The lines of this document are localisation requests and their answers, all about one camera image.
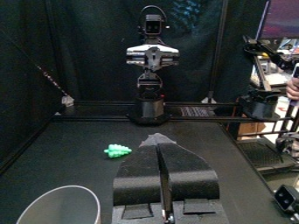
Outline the person's hand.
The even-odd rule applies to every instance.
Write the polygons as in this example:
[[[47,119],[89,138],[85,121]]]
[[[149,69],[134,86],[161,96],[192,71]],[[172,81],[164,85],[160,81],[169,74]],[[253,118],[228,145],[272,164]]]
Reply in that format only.
[[[285,95],[290,100],[299,101],[299,78],[292,78],[286,82]]]

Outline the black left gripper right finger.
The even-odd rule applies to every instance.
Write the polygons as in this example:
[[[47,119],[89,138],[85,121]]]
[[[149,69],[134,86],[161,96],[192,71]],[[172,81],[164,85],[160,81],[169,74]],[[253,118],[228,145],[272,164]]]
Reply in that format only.
[[[218,178],[205,160],[160,133],[156,134],[156,149],[172,199],[217,200]]]

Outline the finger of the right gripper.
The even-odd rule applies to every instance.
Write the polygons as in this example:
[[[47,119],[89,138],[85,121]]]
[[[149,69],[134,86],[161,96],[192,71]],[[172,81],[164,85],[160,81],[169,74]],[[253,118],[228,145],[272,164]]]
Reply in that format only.
[[[160,61],[161,61],[162,52],[158,47],[153,48],[153,71],[160,69]]]
[[[145,56],[145,63],[146,63],[146,68],[149,70],[153,69],[153,55],[152,55],[152,47],[148,48],[145,51],[144,51],[144,56]]]

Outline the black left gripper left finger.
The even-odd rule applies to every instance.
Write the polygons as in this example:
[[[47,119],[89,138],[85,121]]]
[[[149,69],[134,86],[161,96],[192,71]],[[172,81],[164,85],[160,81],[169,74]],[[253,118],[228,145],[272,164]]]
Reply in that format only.
[[[160,201],[157,142],[149,135],[121,162],[113,179],[113,205],[149,204]]]

